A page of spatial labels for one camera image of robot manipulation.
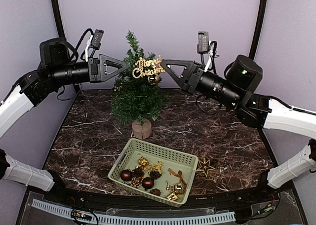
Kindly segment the cream perforated plastic basket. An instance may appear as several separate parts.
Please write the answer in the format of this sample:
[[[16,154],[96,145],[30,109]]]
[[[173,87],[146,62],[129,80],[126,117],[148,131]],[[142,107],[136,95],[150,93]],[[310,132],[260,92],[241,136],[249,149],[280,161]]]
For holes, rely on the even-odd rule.
[[[197,165],[195,155],[131,138],[108,177],[131,194],[181,207],[188,200]]]

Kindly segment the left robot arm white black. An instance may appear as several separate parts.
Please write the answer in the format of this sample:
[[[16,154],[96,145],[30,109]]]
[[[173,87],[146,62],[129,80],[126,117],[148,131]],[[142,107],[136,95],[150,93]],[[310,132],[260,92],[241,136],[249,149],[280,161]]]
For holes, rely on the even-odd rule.
[[[105,82],[129,67],[124,61],[102,54],[97,58],[86,56],[83,62],[78,62],[69,56],[71,51],[78,57],[77,50],[64,37],[42,42],[39,50],[39,67],[20,77],[0,103],[1,136],[59,88],[84,82]],[[59,203],[66,203],[70,199],[69,191],[56,172],[22,163],[4,150],[0,151],[0,177],[47,191]]]

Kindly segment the gold star ornament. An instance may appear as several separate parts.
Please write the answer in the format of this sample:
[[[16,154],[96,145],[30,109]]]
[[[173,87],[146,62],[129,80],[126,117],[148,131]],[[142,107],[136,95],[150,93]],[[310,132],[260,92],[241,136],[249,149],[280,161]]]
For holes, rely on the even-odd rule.
[[[205,177],[208,177],[208,174],[210,171],[216,170],[213,166],[210,164],[210,159],[207,160],[205,157],[202,160],[198,161],[198,167],[196,169],[196,172],[201,172],[205,175]]]

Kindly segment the small green christmas tree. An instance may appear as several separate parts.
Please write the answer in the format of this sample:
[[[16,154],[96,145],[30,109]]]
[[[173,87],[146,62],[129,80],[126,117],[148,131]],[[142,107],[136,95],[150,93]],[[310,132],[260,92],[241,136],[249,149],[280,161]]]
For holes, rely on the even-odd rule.
[[[115,80],[115,84],[123,83],[124,87],[121,91],[113,91],[112,113],[121,123],[131,123],[134,137],[144,140],[152,134],[151,120],[157,119],[166,97],[159,87],[159,83],[150,85],[148,76],[135,79],[132,71],[140,57],[149,60],[157,59],[159,55],[157,56],[153,52],[145,54],[132,31],[127,32],[126,39],[130,48],[123,61],[128,64],[128,69],[120,73]]]

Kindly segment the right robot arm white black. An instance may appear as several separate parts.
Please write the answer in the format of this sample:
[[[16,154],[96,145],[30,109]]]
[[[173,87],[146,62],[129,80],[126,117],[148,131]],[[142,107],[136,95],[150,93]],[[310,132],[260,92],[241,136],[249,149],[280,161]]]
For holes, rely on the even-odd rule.
[[[276,129],[307,136],[303,149],[280,166],[263,172],[259,186],[252,192],[256,202],[263,202],[271,189],[316,166],[316,113],[291,106],[274,96],[256,94],[263,70],[252,59],[238,55],[224,71],[224,78],[195,61],[166,60],[160,64],[186,93],[199,92],[233,110],[244,125],[256,129]]]

